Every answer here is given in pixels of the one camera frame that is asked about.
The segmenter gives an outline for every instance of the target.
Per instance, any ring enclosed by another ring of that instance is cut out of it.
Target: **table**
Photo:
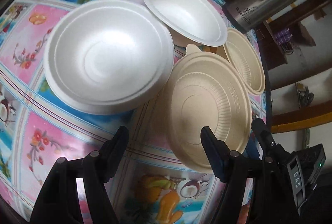
[[[84,157],[125,125],[130,141],[116,176],[106,184],[120,222],[203,223],[213,214],[224,185],[212,174],[185,167],[165,137],[151,131],[155,99],[134,111],[97,116],[70,108],[50,90],[43,71],[48,35],[69,11],[89,1],[14,0],[0,17],[0,195],[28,220],[58,157]],[[130,1],[144,5],[143,0]],[[208,1],[232,26],[221,10],[224,1]],[[259,55],[255,32],[247,37]],[[174,48],[176,63],[185,49]],[[250,100],[252,118],[266,121],[265,92]],[[83,182],[77,183],[84,222],[92,223]],[[251,186],[248,179],[244,203]],[[167,216],[156,220],[158,213]]]

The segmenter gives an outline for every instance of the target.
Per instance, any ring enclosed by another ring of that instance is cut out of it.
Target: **beige bowl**
[[[238,30],[228,28],[227,41],[217,48],[217,54],[225,57],[240,73],[247,90],[260,95],[265,89],[265,76],[262,63],[248,39]]]
[[[204,126],[209,126],[231,150],[244,151],[250,135],[250,100],[239,73],[220,56],[188,45],[159,103],[163,103],[159,127],[165,130],[176,157],[187,167],[212,172],[200,142]]]

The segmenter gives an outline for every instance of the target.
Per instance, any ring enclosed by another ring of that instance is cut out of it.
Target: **bowl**
[[[207,0],[144,0],[146,6],[174,31],[196,45],[219,47],[227,39],[227,27]]]
[[[229,62],[193,44],[186,50],[160,94],[159,127],[183,164],[212,173],[200,142],[201,129],[209,126],[230,150],[243,153],[250,135],[251,104],[243,79]]]
[[[223,55],[224,49],[228,61],[240,73],[247,90],[253,95],[260,95],[265,90],[265,76],[261,61],[248,39],[238,30],[228,28],[227,41],[217,49]]]
[[[98,0],[67,14],[51,32],[45,77],[67,105],[114,114],[153,98],[174,62],[172,37],[145,7]]]

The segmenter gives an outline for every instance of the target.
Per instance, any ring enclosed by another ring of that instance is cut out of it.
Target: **screw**
[[[58,158],[58,159],[56,160],[56,162],[59,163],[59,164],[61,164],[61,163],[63,163],[65,160],[66,160],[66,158],[64,158],[64,157],[62,156],[62,157]]]
[[[90,156],[92,156],[93,158],[95,158],[95,157],[99,156],[99,152],[98,151],[92,151],[90,153]]]
[[[229,154],[230,154],[232,157],[234,157],[234,158],[236,158],[236,157],[239,156],[239,152],[238,152],[238,151],[235,151],[235,150],[230,151]]]
[[[272,163],[273,159],[270,156],[266,156],[265,161],[268,162],[268,163]]]

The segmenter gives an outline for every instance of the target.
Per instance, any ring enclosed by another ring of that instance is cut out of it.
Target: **black device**
[[[236,224],[241,210],[246,179],[254,178],[247,218],[252,224],[297,224],[300,208],[315,189],[325,161],[321,144],[299,152],[286,152],[275,144],[262,119],[252,130],[263,148],[263,159],[255,150],[248,157],[229,150],[209,127],[201,130],[201,142],[216,177],[226,183],[211,224]],[[76,178],[83,178],[90,215],[94,224],[118,224],[104,183],[115,175],[128,143],[128,130],[120,127],[112,140],[83,159],[58,158],[49,172],[31,214],[32,224],[83,224]]]

